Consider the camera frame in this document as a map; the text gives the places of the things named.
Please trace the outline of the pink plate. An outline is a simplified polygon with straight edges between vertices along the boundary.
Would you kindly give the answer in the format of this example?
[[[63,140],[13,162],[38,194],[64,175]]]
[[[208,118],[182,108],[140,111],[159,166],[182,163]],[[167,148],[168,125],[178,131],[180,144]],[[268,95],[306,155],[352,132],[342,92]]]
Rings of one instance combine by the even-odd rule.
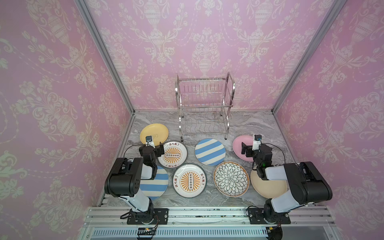
[[[248,135],[241,135],[235,138],[233,141],[233,150],[235,154],[242,160],[246,162],[253,162],[252,157],[246,157],[246,155],[242,155],[242,143],[245,143],[247,146],[253,145],[253,137]]]

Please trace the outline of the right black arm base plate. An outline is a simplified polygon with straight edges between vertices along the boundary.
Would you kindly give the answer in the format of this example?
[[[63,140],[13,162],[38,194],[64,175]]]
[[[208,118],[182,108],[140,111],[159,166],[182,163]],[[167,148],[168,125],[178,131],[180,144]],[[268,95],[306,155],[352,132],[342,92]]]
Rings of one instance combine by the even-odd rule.
[[[265,217],[263,209],[257,208],[256,206],[250,206],[245,210],[245,214],[248,217],[251,225],[289,225],[291,219],[288,213],[277,213],[271,214]]]

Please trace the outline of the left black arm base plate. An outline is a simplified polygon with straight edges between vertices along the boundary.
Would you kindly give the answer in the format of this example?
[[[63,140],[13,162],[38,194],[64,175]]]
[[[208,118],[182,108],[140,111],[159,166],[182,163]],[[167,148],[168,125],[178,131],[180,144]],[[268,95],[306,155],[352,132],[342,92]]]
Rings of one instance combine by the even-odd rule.
[[[128,225],[167,225],[169,209],[153,209],[147,212],[128,212]]]

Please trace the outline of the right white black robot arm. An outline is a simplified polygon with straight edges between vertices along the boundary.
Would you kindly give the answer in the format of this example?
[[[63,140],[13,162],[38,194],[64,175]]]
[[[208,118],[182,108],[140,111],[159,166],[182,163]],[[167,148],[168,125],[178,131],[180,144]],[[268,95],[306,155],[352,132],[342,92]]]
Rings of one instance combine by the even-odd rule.
[[[289,212],[308,203],[329,201],[333,197],[330,185],[312,162],[272,165],[272,148],[266,144],[252,146],[242,143],[242,155],[253,158],[256,172],[263,181],[286,181],[289,190],[279,197],[268,199],[263,218],[269,224],[283,223]]]

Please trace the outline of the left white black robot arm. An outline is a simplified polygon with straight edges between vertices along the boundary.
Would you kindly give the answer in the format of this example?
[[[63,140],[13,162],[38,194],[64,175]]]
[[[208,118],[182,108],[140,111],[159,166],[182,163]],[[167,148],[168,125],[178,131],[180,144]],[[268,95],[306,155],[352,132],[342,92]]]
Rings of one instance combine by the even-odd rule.
[[[139,148],[140,157],[117,158],[104,185],[105,193],[125,201],[131,207],[120,219],[132,224],[159,224],[153,201],[140,189],[142,180],[154,180],[158,166],[156,160],[164,154],[164,145],[145,144]]]

